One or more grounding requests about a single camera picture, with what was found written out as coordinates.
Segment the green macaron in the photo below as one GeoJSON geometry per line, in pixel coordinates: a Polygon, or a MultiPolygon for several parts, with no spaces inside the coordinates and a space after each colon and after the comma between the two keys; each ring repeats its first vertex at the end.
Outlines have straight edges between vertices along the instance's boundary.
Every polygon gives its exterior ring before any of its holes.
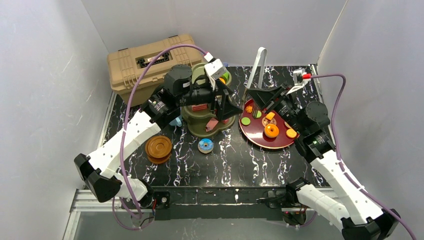
{"type": "Polygon", "coordinates": [[[255,110],[252,112],[252,117],[254,119],[259,119],[262,117],[262,112],[260,110],[255,110]]]}
{"type": "Polygon", "coordinates": [[[249,126],[251,124],[251,119],[249,117],[242,117],[240,122],[243,126],[249,126]]]}

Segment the red round lacquer tray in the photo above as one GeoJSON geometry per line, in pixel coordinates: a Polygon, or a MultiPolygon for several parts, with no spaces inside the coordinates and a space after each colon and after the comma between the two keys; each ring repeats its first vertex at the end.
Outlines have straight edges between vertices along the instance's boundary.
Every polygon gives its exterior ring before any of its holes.
{"type": "MultiPolygon", "coordinates": [[[[253,107],[254,111],[254,101],[252,99],[249,99],[247,101],[245,107],[250,105],[253,107]]],[[[247,113],[245,110],[243,110],[243,113],[241,114],[241,117],[239,119],[239,126],[241,128],[241,132],[253,144],[264,149],[279,150],[292,145],[294,143],[294,140],[298,138],[300,134],[297,133],[297,137],[295,139],[288,138],[286,136],[286,130],[292,129],[291,126],[286,121],[284,121],[281,116],[279,116],[274,110],[271,112],[275,113],[275,116],[272,121],[269,121],[265,118],[267,114],[263,114],[261,112],[261,118],[254,119],[252,117],[252,113],[247,113]],[[241,124],[241,118],[243,117],[250,118],[250,125],[244,126],[241,124]],[[275,124],[279,128],[279,135],[276,138],[268,138],[264,134],[264,128],[268,124],[275,124]]]]}

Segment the red layered cake square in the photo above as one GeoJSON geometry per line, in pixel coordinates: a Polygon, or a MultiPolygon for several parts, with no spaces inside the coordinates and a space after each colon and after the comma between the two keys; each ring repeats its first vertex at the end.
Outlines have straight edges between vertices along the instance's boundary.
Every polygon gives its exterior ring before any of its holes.
{"type": "Polygon", "coordinates": [[[198,111],[206,110],[207,108],[208,108],[208,104],[207,103],[202,103],[202,104],[197,104],[197,105],[192,105],[191,106],[191,110],[193,112],[198,112],[198,111]]]}

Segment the orange glazed donut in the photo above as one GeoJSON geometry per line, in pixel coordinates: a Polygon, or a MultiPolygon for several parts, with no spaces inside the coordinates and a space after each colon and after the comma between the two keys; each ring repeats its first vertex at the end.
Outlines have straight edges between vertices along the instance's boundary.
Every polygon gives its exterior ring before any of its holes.
{"type": "Polygon", "coordinates": [[[275,124],[270,123],[264,127],[264,134],[266,137],[270,139],[276,138],[279,135],[279,133],[280,133],[280,130],[275,124]]]}

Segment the green three-tier serving stand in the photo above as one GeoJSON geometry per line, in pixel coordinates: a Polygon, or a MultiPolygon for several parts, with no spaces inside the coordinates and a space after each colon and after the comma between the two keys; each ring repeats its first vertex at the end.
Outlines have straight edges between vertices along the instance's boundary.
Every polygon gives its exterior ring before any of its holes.
{"type": "MultiPolygon", "coordinates": [[[[192,82],[194,80],[204,74],[204,65],[206,65],[205,62],[195,64],[191,70],[192,70],[192,82]]],[[[223,79],[225,80],[225,85],[230,86],[232,83],[232,75],[229,71],[223,75],[223,79]]],[[[183,120],[186,122],[188,130],[190,133],[198,138],[211,138],[218,134],[221,131],[224,131],[234,124],[236,121],[236,116],[232,116],[231,118],[228,118],[223,121],[218,121],[216,125],[211,129],[210,131],[206,131],[207,125],[210,123],[210,120],[215,118],[215,115],[213,115],[210,112],[210,104],[204,107],[201,110],[193,111],[192,106],[183,106],[181,108],[181,115],[183,120]]]]}

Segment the pink swirl roll cake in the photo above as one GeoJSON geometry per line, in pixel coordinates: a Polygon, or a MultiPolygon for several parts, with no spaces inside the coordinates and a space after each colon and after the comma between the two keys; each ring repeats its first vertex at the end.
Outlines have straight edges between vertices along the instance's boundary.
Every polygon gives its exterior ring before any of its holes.
{"type": "Polygon", "coordinates": [[[216,119],[216,118],[214,118],[214,117],[212,117],[208,122],[207,122],[207,124],[205,125],[205,131],[207,132],[207,133],[209,133],[209,132],[211,132],[216,126],[217,126],[217,124],[219,123],[219,121],[216,119]]]}

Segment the blue frosted donut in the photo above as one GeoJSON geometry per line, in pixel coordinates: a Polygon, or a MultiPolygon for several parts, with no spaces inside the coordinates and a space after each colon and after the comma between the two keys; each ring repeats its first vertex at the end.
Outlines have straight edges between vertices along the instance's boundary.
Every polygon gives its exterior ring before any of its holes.
{"type": "Polygon", "coordinates": [[[209,138],[203,138],[198,143],[198,150],[203,154],[209,154],[214,149],[214,143],[209,138]]]}

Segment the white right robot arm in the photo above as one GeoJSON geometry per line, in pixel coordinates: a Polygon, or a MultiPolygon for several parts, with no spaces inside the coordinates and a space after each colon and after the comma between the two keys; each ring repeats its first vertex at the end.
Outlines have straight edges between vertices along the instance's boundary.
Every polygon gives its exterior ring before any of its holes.
{"type": "Polygon", "coordinates": [[[300,108],[289,86],[270,89],[250,88],[246,91],[263,112],[276,112],[299,136],[294,140],[298,153],[330,184],[339,201],[299,178],[286,185],[286,191],[296,203],[311,207],[336,226],[345,240],[384,240],[399,224],[394,209],[385,210],[366,195],[359,181],[338,159],[336,145],[326,133],[331,123],[328,109],[319,101],[300,108]]]}

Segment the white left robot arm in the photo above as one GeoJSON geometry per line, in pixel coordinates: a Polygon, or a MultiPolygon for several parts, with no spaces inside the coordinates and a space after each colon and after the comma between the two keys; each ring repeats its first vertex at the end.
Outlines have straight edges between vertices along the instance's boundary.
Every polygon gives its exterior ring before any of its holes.
{"type": "Polygon", "coordinates": [[[193,79],[192,69],[183,64],[173,66],[164,76],[164,83],[143,103],[132,119],[109,141],[88,155],[80,153],[74,159],[76,169],[100,203],[114,197],[140,202],[150,191],[142,180],[130,178],[123,170],[126,158],[152,136],[181,115],[184,106],[207,104],[218,121],[241,114],[232,103],[232,90],[221,81],[227,73],[224,66],[204,65],[204,73],[193,79]]]}

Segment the square yellow cracker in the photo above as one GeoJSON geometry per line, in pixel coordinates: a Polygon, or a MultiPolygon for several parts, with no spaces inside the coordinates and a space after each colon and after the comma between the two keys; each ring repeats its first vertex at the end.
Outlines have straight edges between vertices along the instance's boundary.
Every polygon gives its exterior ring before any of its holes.
{"type": "Polygon", "coordinates": [[[275,113],[274,113],[274,112],[269,112],[269,113],[265,116],[265,118],[266,118],[268,121],[272,121],[272,120],[274,119],[274,117],[275,117],[275,113]]]}

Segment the orange flower cookie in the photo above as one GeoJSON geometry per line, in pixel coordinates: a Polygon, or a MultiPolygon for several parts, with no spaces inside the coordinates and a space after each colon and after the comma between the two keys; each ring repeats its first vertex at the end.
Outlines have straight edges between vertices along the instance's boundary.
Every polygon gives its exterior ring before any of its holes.
{"type": "Polygon", "coordinates": [[[253,107],[251,105],[248,105],[244,109],[247,113],[251,114],[253,112],[253,107]]]}

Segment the round yellow biscuit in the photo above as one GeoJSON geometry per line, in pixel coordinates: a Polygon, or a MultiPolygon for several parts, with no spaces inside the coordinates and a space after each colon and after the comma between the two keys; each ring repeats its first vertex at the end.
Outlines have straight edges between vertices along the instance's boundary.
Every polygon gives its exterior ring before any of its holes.
{"type": "Polygon", "coordinates": [[[298,133],[294,129],[289,128],[286,130],[285,135],[290,139],[295,139],[298,136],[298,133]]]}

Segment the tan plastic toolbox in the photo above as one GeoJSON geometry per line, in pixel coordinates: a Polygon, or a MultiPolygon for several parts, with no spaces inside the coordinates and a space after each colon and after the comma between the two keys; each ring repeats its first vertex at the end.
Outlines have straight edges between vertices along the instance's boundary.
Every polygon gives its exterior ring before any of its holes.
{"type": "Polygon", "coordinates": [[[191,35],[181,34],[166,39],[141,45],[124,48],[107,56],[110,87],[127,104],[140,75],[148,64],[152,63],[145,76],[137,86],[132,98],[131,106],[143,104],[164,82],[165,75],[175,65],[193,65],[203,62],[203,54],[191,47],[179,47],[162,54],[156,61],[154,57],[163,50],[181,44],[194,45],[191,35]]]}

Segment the stacked brown wooden coasters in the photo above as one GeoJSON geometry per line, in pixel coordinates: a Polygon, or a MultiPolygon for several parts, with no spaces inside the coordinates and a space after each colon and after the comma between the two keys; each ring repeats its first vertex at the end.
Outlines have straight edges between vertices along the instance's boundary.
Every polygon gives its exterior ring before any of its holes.
{"type": "Polygon", "coordinates": [[[153,164],[163,164],[172,155],[171,140],[162,135],[151,137],[145,144],[145,152],[148,160],[153,164]]]}

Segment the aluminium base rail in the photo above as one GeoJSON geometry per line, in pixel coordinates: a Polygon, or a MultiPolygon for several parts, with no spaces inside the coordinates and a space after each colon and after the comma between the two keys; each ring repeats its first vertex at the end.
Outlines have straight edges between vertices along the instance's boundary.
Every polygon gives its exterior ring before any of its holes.
{"type": "Polygon", "coordinates": [[[157,221],[172,219],[279,220],[300,206],[315,211],[339,230],[343,219],[364,225],[381,209],[354,186],[347,190],[315,187],[177,187],[156,186],[141,212],[157,221]]]}

